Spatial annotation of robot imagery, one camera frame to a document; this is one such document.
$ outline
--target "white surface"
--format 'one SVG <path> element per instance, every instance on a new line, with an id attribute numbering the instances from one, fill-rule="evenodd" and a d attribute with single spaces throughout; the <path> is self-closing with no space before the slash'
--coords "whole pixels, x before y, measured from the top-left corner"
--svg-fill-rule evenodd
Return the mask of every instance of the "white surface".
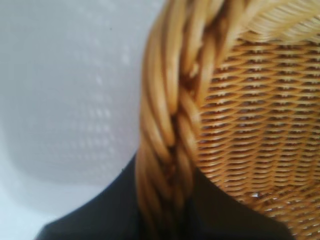
<path id="1" fill-rule="evenodd" d="M 0 240 L 90 200 L 137 147 L 140 65 L 162 0 L 2 0 Z"/>

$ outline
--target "rattan weave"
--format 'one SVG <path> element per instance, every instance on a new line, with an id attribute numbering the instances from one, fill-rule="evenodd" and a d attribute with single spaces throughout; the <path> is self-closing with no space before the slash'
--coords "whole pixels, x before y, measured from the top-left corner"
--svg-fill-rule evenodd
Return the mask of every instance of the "rattan weave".
<path id="1" fill-rule="evenodd" d="M 319 33 L 320 0 L 166 2 L 145 50 L 136 163 L 153 232 L 179 222 L 197 165 L 320 240 Z"/>

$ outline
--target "woven rattan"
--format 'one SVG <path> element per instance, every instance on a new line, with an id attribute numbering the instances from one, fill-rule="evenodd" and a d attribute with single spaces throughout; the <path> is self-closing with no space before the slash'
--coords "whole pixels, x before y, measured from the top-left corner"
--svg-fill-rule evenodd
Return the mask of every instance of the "woven rattan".
<path id="1" fill-rule="evenodd" d="M 152 233 L 175 229 L 198 166 L 320 240 L 319 33 L 320 0 L 166 2 L 145 49 L 136 161 Z"/>

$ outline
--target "tan wicker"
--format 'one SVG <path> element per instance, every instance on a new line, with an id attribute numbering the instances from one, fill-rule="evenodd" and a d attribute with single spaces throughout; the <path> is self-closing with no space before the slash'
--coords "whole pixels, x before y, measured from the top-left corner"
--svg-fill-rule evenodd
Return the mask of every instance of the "tan wicker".
<path id="1" fill-rule="evenodd" d="M 166 2 L 145 49 L 136 161 L 153 232 L 179 222 L 196 165 L 320 240 L 319 33 L 320 0 Z"/>

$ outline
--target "wicker basket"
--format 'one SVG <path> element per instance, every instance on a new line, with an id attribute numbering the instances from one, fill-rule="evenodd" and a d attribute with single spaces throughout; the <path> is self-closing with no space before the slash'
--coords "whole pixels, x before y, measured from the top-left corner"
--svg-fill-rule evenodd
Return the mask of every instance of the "wicker basket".
<path id="1" fill-rule="evenodd" d="M 320 0 L 166 2 L 142 71 L 136 184 L 150 229 L 174 224 L 197 166 L 298 240 L 320 239 L 319 33 Z"/>

